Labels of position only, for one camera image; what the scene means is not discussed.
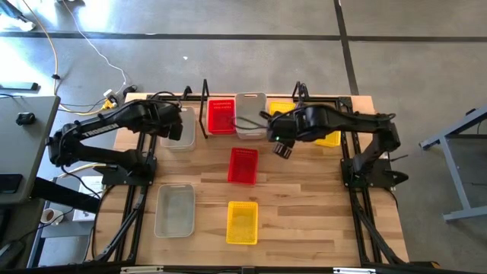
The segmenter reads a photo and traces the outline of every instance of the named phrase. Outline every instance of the transparent plastic bin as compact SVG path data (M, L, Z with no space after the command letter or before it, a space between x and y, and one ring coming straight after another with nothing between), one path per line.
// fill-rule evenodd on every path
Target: transparent plastic bin
M232 148L228 167L228 182L256 184L259 151L248 148Z
M287 103L287 102L271 102L269 106L269 112L271 115L274 112L278 111L280 113L287 113L288 111L293 110L296 107L295 103Z
M227 244L257 244L258 217L256 202L229 202Z
M237 94L235 95L235 116L261 125L267 125L267 121L259 115L261 110L266 110L266 103L267 96L262 92ZM235 124L237 125L236 131L240 139L255 140L266 137L266 129L254 129L256 125L243 119L236 119Z
M342 138L341 132L335 131L335 132L332 132L329 135L327 135L326 138L324 138L324 139L318 139L318 140L314 141L314 143L317 145L326 146L329 148L334 148L334 147L340 145L341 138Z
M188 237L195 223L195 190L191 184L159 188L154 233L157 237Z
M179 141L161 138L161 145L171 151L192 151L196 147L196 118L193 107L181 108L183 132Z
M235 100L208 99L208 131L211 134L235 133Z

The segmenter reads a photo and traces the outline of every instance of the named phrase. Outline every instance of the black cable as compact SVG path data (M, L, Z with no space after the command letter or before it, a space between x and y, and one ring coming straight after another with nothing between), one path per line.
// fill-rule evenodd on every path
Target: black cable
M392 190L388 189L387 187L384 187L384 189L390 193L390 195L394 198L394 202L396 202L396 208L399 209L399 203L397 202L396 195L393 193Z
M480 125L482 125L482 122L483 122L483 121L484 121L484 120L480 121L479 125L477 126L477 134L479 134Z
M237 123L234 123L234 118L235 119L241 119L245 122L248 122L248 123L251 123L253 125L255 125L256 127L253 127L253 128L247 128L247 127L244 127L244 126L237 126ZM240 116L236 116L236 117L232 117L230 123L232 124L232 126L234 126L235 128L237 129L247 129L247 130L253 130L253 129L267 129L267 126L264 126L264 125L261 125L257 122L254 122L252 121L251 119L247 119L245 117L240 117Z
M98 195L98 193L94 192L94 190L92 190L91 188L89 188L89 187L88 187L88 186L87 186L87 185L86 185L86 184L83 182L83 180L82 180L80 177L78 177L77 175L72 174L71 172L66 171L66 169L64 168L64 165L62 165L62 166L61 166L61 170L62 170L62 172L66 173L67 175L72 176L72 177L74 177L74 178L78 179L78 181L79 181L79 182L80 182L80 183L81 183L81 184L84 186L84 188L85 188L85 189L90 190L90 191L91 191L91 193L93 193L93 195L95 195L95 196L96 196L98 199L100 199L100 195Z
M26 236L28 236L28 235L30 235L30 234L32 234L32 233L34 233L34 232L36 232L36 231L40 230L41 228L45 228L46 226L51 225L51 224L52 224L53 222L55 222L57 219L61 218L62 216L65 216L65 215L69 214L69 213L70 213L70 212L72 212L73 210L75 210L75 208L71 208L71 209L69 209L67 212L62 213L61 215L59 215L59 216L57 216L56 218L54 218L54 219L53 219L51 222L49 222L49 223L47 223L47 224L44 224L44 225L41 225L41 226L39 226L39 227L37 227L37 228L35 228L35 229L33 229L33 230L31 230L31 231L27 232L27 233L26 233L26 234L24 234L22 237L18 238L18 240L17 240L17 241L21 241L21 240L22 240L24 237L26 237Z
M94 216L93 228L91 232L91 257L92 259L95 258L95 234L97 233L97 220L98 215L100 214L101 204L103 203L103 199L107 196L107 194L114 188L114 186L107 187L105 193L101 196L100 203L98 203L97 214ZM88 247L90 246L90 241L88 241L88 246L86 247L86 254L88 254Z
M104 104L105 100L106 100L106 98L99 99L94 104L64 104L64 103L62 103L62 104L65 106L72 106L72 107L92 107L92 106L98 106L98 105Z
M83 257L82 263L86 260L86 256L88 256L88 251L90 250L90 239L91 239L91 237L93 235L93 231L94 231L94 225L91 227L90 234L88 235L88 241L87 241L87 244L86 244L86 250L84 251L84 257Z
M61 169L62 169L62 171L64 171L64 173L66 173L66 174L68 174L68 175L71 175L71 176L73 176L73 177L76 177L78 180L80 180L80 182L83 184L83 186L84 186L84 187L86 187L88 190L90 190L90 191L92 192L92 194L90 194L90 197L89 197L88 199L86 199L84 202L88 201L89 199L94 198L94 196L97 196L97 197L98 197L98 199L100 198L100 196L98 195L98 193L94 192L94 191L93 191L91 188L87 187L87 186L84 184L83 180L82 180L80 177L78 177L78 176L76 176L76 175L74 175L74 174L71 174L71 173L69 173L69 172L66 172L66 170L64 169L64 167L61 167ZM36 232L36 231L40 230L41 228L45 228L45 227L46 227L46 226L48 226L48 225L51 225L51 224L52 224L53 222L55 222L57 219L61 218L62 216L66 216L67 214L69 214L69 213L70 213L70 212L72 212L73 210L75 210L75 208L72 208L72 207L71 207L71 209L69 209L67 212L64 212L64 213L62 213L61 215L57 216L57 217L56 217L56 218L54 218L52 221L50 221L48 224L41 225L41 226L39 226L39 227L37 227L37 228L35 228L35 229L33 229L33 230L31 230L31 231L27 232L27 233L26 233L26 234L24 234L22 237L18 238L18 240L17 240L17 241L21 241L21 240L22 240L24 237L26 237L27 235L32 234L32 233L34 233L34 232Z
M169 94L170 96L175 97L177 100L177 103L180 105L180 107L182 106L181 98L179 96L176 96L174 93L172 93L170 91L158 91L158 92L154 93L149 99L154 99L159 94Z

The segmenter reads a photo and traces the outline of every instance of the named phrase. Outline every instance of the wire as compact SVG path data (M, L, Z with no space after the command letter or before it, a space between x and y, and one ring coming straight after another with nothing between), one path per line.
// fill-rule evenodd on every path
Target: wire
M78 172L78 171L81 171L81 170L85 170L85 169L88 169L88 168L92 168L92 167L104 167L106 166L105 164L98 164L98 163L91 163L91 164L86 164L86 165L83 165L83 166L80 166L80 167L76 167L75 169L73 170L70 170L69 171L69 174L73 174L75 172ZM58 176L58 178L64 178L66 176L69 176L68 173L63 173L61 175Z
M95 234L97 233L97 220L98 220L98 215L100 214L100 209L101 209L101 204L103 203L103 199L107 196L107 194L112 190L112 188L114 188L114 186L109 186L104 194L101 196L101 199L100 199L100 202L98 203L98 209L97 209L97 214L94 216L94 222L93 222L93 233L91 234L91 257L92 259L95 258L95 250L97 249L96 248L96 244L95 244Z
M66 103L63 103L63 105L65 105L65 106L72 106L72 107L92 107L92 106L100 106L101 104L103 104L103 102L105 100L106 100L106 98L99 99L94 104L66 104Z
M237 123L234 123L234 118L235 118L235 119L241 119L241 120L243 120L243 121L245 121L245 122L251 123L251 124L255 125L256 127L253 127L253 128L247 128L247 127L244 127L244 126L237 126ZM233 117L233 118L231 119L231 123L232 123L232 125L233 125L234 127L236 127L237 129L246 129L246 130L253 130L253 129L267 129L267 126L261 125L261 124L259 124L259 123L257 123L257 122L252 121L251 119L247 119L247 118L245 118L245 117L240 117L240 116Z
M53 40L51 39L51 36L49 35L49 33L47 32L46 28L44 27L44 25L40 22L39 18L37 17L36 13L33 12L32 8L27 4L27 2L25 0L22 0L22 2L26 5L26 7L29 9L30 13L33 15L33 17L36 19L36 22L37 24L40 26L40 28L43 30L44 34L46 35L47 37L47 40L49 41L49 44L51 46L51 49L53 50L53 55L54 55L54 75L53 75L53 94L54 95L57 95L57 84L58 84L58 79L59 79L59 76L58 76L58 67L59 67L59 60L58 60L58 55L57 55L57 52L56 52L56 48L54 47L54 43L53 43ZM122 88L125 86L126 82L127 82L127 79L126 79L126 76L125 76L125 72L119 68L119 67L116 67L114 65L112 65L108 59L103 55L101 54L98 49L91 43L91 41L81 32L81 30L79 29L79 26L78 26L78 22L76 21L75 19L75 16L73 15L73 13L71 12L71 10L69 10L67 4L65 3L64 0L62 0L62 3L64 4L64 6L66 7L66 9L68 10L69 14L73 17L73 21L75 22L75 25L76 25L76 28L78 29L78 32L86 39L86 41L88 41L88 43L95 49L95 51L98 53L98 55L100 55L101 57L103 57L105 59L105 61L107 61L107 64L114 68L114 69L118 69L122 72L122 76L123 76L123 84L122 86L120 87L120 89L117 91L120 92L122 90ZM99 110L95 110L93 112L91 111L88 111L88 112L79 112L79 111L75 111L75 110L70 110L69 108L65 107L64 104L59 104L59 106L61 107L61 110L62 111L65 111L65 112L68 112L68 113L74 113L74 114L78 114L79 116L90 116L90 115L94 115L94 114L98 114L100 112L102 112L104 110L104 108L100 108Z
M96 106L98 106L100 104L105 104L105 100L106 100L106 98L103 98L103 99L98 100L95 104L84 105L85 107L91 106L91 108L89 110L82 111L82 112L80 111L80 112L77 112L77 113L90 113Z
M484 120L480 121L479 125L477 126L477 134L479 134L480 125L482 125L482 122L483 122L483 121L484 121Z
M25 0L22 0L22 2L27 6L27 8L29 9L30 13L36 19L36 22L40 26L40 28L43 29L43 32L46 35L47 40L49 41L49 44L51 45L51 49L53 49L53 54L54 54L54 75L53 75L54 76L53 77L54 83L53 83L53 93L54 93L54 95L56 95L56 85L57 85L57 81L58 81L58 79L56 79L56 76L58 75L58 64L59 64L58 63L58 54L56 52L56 48L54 47L54 43L53 43L53 40L51 39L51 36L47 33L47 30L44 27L44 25L42 23L40 23L40 20L37 17L36 13L33 12L32 8L30 8L30 6L28 5L27 2L25 2Z
M27 232L26 234L24 234L22 237L18 238L18 240L17 240L17 241L21 241L21 240L22 240L23 238L25 238L26 236L28 236L28 235L30 235L30 234L32 234L32 233L34 233L34 232L36 232L36 231L38 231L38 230L40 230L40 229L42 229L42 228L45 228L45 227L46 227L46 226L48 226L48 225L51 225L51 224L52 224L53 222L55 222L57 219L59 219L59 218L61 218L61 217L65 216L65 215L69 214L69 213L70 213L70 212L72 212L73 210L75 210L75 208L71 208L71 209L69 209L67 212L62 213L61 215L57 216L56 218L54 218L54 219L53 219L51 222L49 222L49 223L47 223L47 224L41 225L41 226L39 226L39 227L37 227L37 228L34 228L33 230L31 230L31 231Z
M84 202L88 201L89 199L93 199L95 196L96 196L96 197L97 197L97 198L100 200L100 202L101 202L100 195L98 195L98 193L94 192L94 191L93 191L91 188L87 187L87 186L86 186L86 184L84 184L83 180L82 180L80 177L78 177L78 176L76 176L76 175L74 175L74 174L72 174L72 173L70 173L70 172L67 172L67 171L64 169L64 167L63 167L63 166L61 166L61 169L62 169L62 170L63 170L63 171L66 173L66 174L68 174L68 175L70 175L70 176L73 176L73 177L77 178L77 179L78 179L78 180L81 182L81 184L82 184L82 185L83 185L83 186L84 186L84 187L85 187L87 190L90 190L90 191L92 192L92 194L90 194L90 195L89 195L90 197L89 197L88 199L86 199ZM50 221L49 223L44 224L44 225L41 225L41 226L39 226L39 227L37 227L37 228L35 228L35 229L33 229L33 230L31 230L31 231L27 232L27 233L26 233L26 234L24 234L22 237L18 238L18 240L17 240L17 241L21 241L21 240L22 240L23 238L25 238L26 236L28 236L28 235L30 235L30 234L32 234L32 233L34 233L34 232L36 232L36 231L38 231L38 230L40 230L40 229L42 229L42 228L45 228L45 227L46 227L46 226L48 226L48 225L51 225L51 224L52 224L53 222L55 222L57 219L61 218L62 216L66 216L67 214L69 214L69 213L70 213L70 212L72 212L73 210L75 210L75 208L71 207L71 209L69 209L67 212L64 212L64 213L62 213L61 215L57 216L56 218L54 218L54 219L53 219L52 221Z
M152 94L152 96L149 99L154 99L159 94L169 94L170 96L175 97L176 100L177 100L177 103L180 105L180 108L182 107L181 98L179 96L176 96L174 93L172 93L170 91L158 91L158 92Z
M71 17L73 17L73 21L75 22L75 26L76 26L76 28L78 29L78 32L80 33L80 35L82 35L82 36L83 36L83 37L86 39L86 41L87 41L87 42L90 44L90 46L91 46L91 47L92 47L92 48L93 48L93 49L94 49L94 50L95 50L95 51L98 53L98 55L99 55L99 56L101 56L103 59L105 59L105 61L107 62L108 66L110 66L110 67L112 67L112 68L114 68L114 69L117 69L117 70L119 70L120 72L122 72L123 83L122 83L122 86L120 86L119 90L117 91L117 93L119 93L119 92L120 92L120 91L123 89L123 87L126 85L126 83L127 83L127 78L126 78L126 76L125 76L125 72L123 71L123 69L121 69L121 68L119 68L119 67L117 67L117 66L115 66L115 65L112 65L112 63L110 63L110 61L108 61L108 58L107 58L105 55L101 54L101 53L98 51L97 47L96 47L96 46L94 46L94 45L93 45L93 43L91 43L91 41L90 41L90 40L89 40L89 39L88 39L88 38L87 38L87 37L86 37L86 36L85 36L85 35L84 35L84 34L81 32L81 30L80 30L80 28L79 28L79 25L78 25L78 22L76 21L75 15L74 15L74 14L71 12L71 10L70 10L70 9L69 9L69 7L67 6L67 4L66 4L65 0L62 0L62 3L64 4L64 6L66 7L66 9L68 10L68 12L69 12L69 14L71 15Z
M394 198L394 202L396 202L396 208L398 209L398 208L399 208L399 203L397 202L396 195L393 193L393 191L392 191L392 190L390 190L390 189L388 189L388 188L386 188L386 187L384 187L384 189L385 189L385 190L386 190L388 193L390 193L390 195L391 195L391 196Z
M74 175L74 174L73 174L73 173L71 173L71 172L66 171L66 169L64 168L64 166L63 166L63 165L61 166L61 170L62 170L62 171L64 171L64 173L65 173L65 174L68 174L69 176L71 176L71 177L74 177L74 178L78 179L78 181L79 181L79 182L80 182L80 183L81 183L81 184L84 186L84 188L85 188L85 189L90 190L90 192L91 192L91 193L93 193L93 195L95 195L95 196L96 196L98 199L100 198L100 195L98 195L98 193L94 192L94 190L92 190L91 188L89 188L89 187L88 187L88 186L87 186L87 185L86 185L86 184L83 182L83 180L82 180L80 177L78 177L77 175Z

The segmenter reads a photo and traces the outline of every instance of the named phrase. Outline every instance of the gray desk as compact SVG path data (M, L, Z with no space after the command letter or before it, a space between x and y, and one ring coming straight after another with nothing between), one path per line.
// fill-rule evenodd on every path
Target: gray desk
M0 205L27 201L59 101L57 96L0 98L0 174L24 176L16 193L0 194ZM34 113L37 120L32 125L18 126L15 120L19 113Z

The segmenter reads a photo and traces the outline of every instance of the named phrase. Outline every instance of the metal stand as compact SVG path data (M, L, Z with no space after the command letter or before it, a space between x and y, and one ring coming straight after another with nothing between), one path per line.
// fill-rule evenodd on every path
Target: metal stand
M75 209L86 212L96 213L100 200L96 197L70 190L67 187L60 186L54 182L36 178L30 196L33 198L42 198L50 202L56 202Z
M487 105L467 114L461 121L446 128L437 135L434 135L433 137L419 143L419 146L423 150L427 150L431 146L436 144L441 145L448 169L450 170L451 177L454 180L455 188L457 189L458 197L460 198L460 202L462 203L462 210L443 215L445 221L487 215L487 206L480 206L476 208L472 208L470 206L469 200L465 194L465 189L463 188L462 179L460 178L460 174L458 172L458 166L455 163L450 146L448 144L449 139L455 138L456 135L459 135L466 129L482 122L484 119L487 119Z

